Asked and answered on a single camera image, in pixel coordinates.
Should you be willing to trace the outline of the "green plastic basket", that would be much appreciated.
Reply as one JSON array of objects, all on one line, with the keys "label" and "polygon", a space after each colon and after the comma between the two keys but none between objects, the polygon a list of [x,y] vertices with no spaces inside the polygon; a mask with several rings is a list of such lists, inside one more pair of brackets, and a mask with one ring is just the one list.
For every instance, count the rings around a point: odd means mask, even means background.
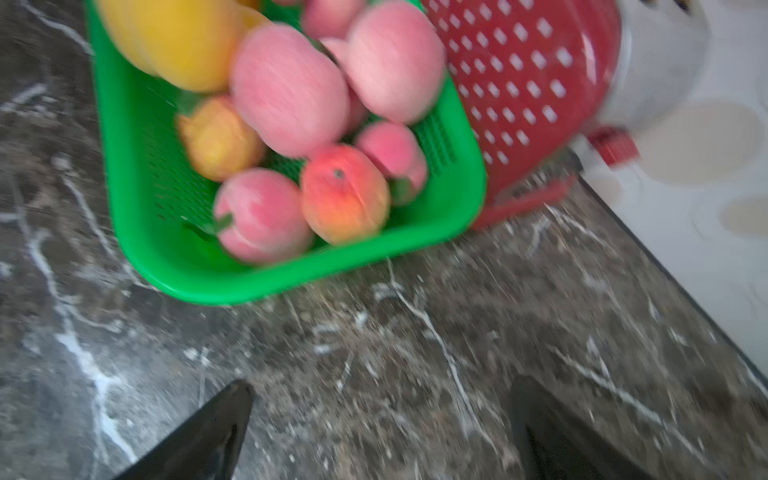
[{"label": "green plastic basket", "polygon": [[413,128],[429,165],[412,203],[397,207],[383,231],[264,267],[231,257],[212,233],[217,185],[190,166],[175,128],[181,91],[132,66],[113,45],[93,2],[84,7],[93,49],[105,183],[115,237],[151,285],[178,300],[238,305],[280,293],[465,232],[481,210],[486,171],[452,82]]}]

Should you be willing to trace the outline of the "pink peach cluster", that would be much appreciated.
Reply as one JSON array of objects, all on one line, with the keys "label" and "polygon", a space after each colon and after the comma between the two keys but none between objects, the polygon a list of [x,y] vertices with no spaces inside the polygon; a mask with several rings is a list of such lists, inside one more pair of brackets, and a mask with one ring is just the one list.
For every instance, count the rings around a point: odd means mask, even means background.
[{"label": "pink peach cluster", "polygon": [[371,123],[355,138],[354,145],[389,183],[393,205],[407,205],[420,195],[428,180],[428,164],[407,126],[389,121]]},{"label": "pink peach cluster", "polygon": [[446,52],[417,6],[382,1],[366,8],[346,42],[344,71],[370,112],[406,125],[429,113],[443,88]]}]

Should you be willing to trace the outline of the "red orange peach with leaf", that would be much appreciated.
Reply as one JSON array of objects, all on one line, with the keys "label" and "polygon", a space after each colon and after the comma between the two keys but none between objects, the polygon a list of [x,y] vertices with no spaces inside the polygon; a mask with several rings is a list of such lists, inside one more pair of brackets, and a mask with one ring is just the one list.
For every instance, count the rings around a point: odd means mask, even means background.
[{"label": "red orange peach with leaf", "polygon": [[359,149],[337,144],[314,152],[300,175],[302,211],[331,245],[378,235],[390,214],[389,185]]}]

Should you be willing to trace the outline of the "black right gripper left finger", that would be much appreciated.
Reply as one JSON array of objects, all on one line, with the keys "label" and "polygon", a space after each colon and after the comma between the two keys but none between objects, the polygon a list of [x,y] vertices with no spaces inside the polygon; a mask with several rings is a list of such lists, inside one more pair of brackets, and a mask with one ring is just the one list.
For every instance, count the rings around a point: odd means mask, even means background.
[{"label": "black right gripper left finger", "polygon": [[231,479],[254,399],[247,381],[231,382],[116,479]]}]

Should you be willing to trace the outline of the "orange pink peach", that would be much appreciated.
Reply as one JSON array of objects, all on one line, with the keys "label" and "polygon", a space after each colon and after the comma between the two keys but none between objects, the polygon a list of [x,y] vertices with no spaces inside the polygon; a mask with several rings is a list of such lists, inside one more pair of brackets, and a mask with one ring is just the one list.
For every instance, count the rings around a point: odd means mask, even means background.
[{"label": "orange pink peach", "polygon": [[229,95],[207,97],[188,114],[178,114],[176,127],[191,167],[217,183],[260,165],[267,155]]}]

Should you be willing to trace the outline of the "pink peach front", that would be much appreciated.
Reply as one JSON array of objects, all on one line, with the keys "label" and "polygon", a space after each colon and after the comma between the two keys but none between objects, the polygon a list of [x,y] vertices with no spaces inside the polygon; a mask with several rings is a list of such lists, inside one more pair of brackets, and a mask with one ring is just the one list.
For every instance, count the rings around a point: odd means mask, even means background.
[{"label": "pink peach front", "polygon": [[302,31],[315,39],[343,39],[366,7],[365,0],[309,0],[300,17]]}]

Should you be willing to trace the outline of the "yellow peach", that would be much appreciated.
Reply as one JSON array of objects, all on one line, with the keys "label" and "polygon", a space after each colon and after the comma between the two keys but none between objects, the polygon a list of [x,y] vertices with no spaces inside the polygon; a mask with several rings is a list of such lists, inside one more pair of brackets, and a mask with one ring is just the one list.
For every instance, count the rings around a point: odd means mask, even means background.
[{"label": "yellow peach", "polygon": [[269,20],[259,1],[96,1],[102,26],[133,66],[179,89],[226,89],[246,33]]}]

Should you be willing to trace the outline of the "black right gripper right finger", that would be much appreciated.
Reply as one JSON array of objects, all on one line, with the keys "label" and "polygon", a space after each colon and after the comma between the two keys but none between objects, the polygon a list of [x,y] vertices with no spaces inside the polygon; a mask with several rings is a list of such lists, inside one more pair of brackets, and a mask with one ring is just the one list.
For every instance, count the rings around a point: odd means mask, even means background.
[{"label": "black right gripper right finger", "polygon": [[527,479],[649,479],[535,378],[515,378],[509,432]]}]

